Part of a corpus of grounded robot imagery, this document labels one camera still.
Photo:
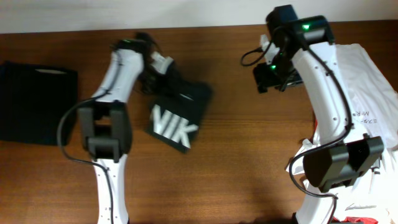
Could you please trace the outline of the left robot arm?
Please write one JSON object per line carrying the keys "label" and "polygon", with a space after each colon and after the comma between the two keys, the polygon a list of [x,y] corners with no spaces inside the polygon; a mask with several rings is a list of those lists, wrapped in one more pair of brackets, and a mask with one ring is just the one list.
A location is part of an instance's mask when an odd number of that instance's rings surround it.
{"label": "left robot arm", "polygon": [[160,91],[160,80],[173,60],[140,33],[118,41],[104,79],[87,103],[78,108],[83,148],[90,155],[98,189],[98,223],[129,223],[124,171],[132,146],[127,103],[136,82],[148,95]]}

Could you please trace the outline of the dark green t-shirt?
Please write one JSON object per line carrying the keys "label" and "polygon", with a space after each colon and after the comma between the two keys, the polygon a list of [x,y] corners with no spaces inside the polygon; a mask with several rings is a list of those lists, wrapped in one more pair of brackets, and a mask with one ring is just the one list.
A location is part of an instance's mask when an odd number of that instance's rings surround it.
{"label": "dark green t-shirt", "polygon": [[157,97],[150,107],[146,133],[181,153],[188,152],[212,99],[213,90],[205,82],[183,79],[176,68],[156,77]]}

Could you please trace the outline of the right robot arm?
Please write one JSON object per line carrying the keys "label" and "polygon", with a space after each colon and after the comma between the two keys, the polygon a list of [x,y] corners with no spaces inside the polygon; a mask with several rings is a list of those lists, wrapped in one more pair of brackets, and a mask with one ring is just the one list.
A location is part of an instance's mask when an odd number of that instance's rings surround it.
{"label": "right robot arm", "polygon": [[320,145],[293,158],[302,162],[309,185],[292,217],[294,223],[331,223],[339,189],[352,187],[380,157],[384,145],[357,122],[337,61],[335,38],[325,17],[299,19],[278,9],[266,17],[277,52],[253,63],[260,93],[303,83],[317,119]]}

